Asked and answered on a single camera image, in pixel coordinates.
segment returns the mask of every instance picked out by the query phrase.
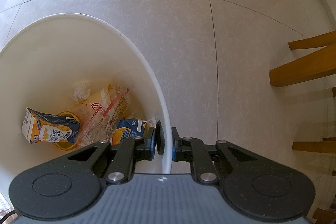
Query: white trash can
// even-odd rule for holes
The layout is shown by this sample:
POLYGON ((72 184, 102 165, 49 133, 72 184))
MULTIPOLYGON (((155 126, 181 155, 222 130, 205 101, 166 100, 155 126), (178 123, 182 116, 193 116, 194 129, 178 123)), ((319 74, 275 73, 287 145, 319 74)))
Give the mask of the white trash can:
POLYGON ((148 121, 161 121, 163 156, 136 165, 140 173, 170 173, 172 133, 160 85, 141 52, 120 31, 97 18, 58 14, 15 35, 0 52, 0 192, 20 172, 66 152, 53 143, 30 144, 21 132, 26 107, 58 114, 74 105, 75 85, 90 81, 91 94, 123 80, 130 107, 148 121))

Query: wooden leg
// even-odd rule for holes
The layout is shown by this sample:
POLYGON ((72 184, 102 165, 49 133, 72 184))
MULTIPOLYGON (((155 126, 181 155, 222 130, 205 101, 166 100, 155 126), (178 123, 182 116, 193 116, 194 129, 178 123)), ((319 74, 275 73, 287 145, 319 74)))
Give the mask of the wooden leg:
POLYGON ((293 142, 293 150, 317 152, 317 153, 336 153, 336 141, 329 142, 293 142))
POLYGON ((269 71, 271 86, 301 83, 336 73, 336 43, 269 71))
POLYGON ((291 41, 288 43, 288 45, 291 50, 300 50, 303 48, 325 47, 334 42, 336 42, 336 31, 327 32, 316 37, 291 41))
POLYGON ((334 219, 336 219, 336 213, 316 209, 315 213, 313 214, 313 218, 317 219, 320 224, 330 224, 334 219))
POLYGON ((324 142, 330 142, 330 141, 336 141, 336 137, 332 137, 332 138, 323 138, 324 142))

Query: clear plastic bag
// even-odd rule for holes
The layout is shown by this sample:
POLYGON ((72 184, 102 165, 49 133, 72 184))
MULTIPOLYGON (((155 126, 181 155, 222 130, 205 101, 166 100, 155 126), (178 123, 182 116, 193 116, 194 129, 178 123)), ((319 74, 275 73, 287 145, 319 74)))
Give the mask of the clear plastic bag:
POLYGON ((92 95, 96 100, 89 97, 70 109, 80 118, 81 122, 76 142, 78 145, 86 146, 99 140, 111 140, 120 119, 129 106, 128 92, 129 89, 123 83, 107 85, 92 95))

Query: tile floor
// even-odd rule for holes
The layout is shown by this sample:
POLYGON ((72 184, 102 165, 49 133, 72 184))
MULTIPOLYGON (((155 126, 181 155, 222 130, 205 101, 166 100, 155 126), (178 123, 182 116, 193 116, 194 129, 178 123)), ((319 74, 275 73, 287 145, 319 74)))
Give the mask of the tile floor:
MULTIPOLYGON (((287 42, 333 30, 319 0, 0 0, 0 48, 33 21, 83 13, 122 31, 156 74, 172 126, 213 144, 226 139, 307 174, 309 214, 336 193, 335 155, 291 150, 335 136, 335 77, 284 88, 268 71, 309 51, 287 42)), ((173 172, 188 170, 173 164, 173 172)))

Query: ribbed gray surface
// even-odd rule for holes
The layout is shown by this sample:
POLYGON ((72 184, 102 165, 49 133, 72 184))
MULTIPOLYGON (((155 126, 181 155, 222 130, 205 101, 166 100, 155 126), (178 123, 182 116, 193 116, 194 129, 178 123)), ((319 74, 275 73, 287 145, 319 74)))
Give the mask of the ribbed gray surface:
MULTIPOLYGON (((43 224, 19 217, 13 224, 43 224)), ((264 223, 233 210, 216 187, 196 183, 190 174, 135 174, 121 185, 107 187, 89 210, 54 224, 170 224, 170 223, 264 223)), ((307 224, 304 218, 286 222, 307 224)))

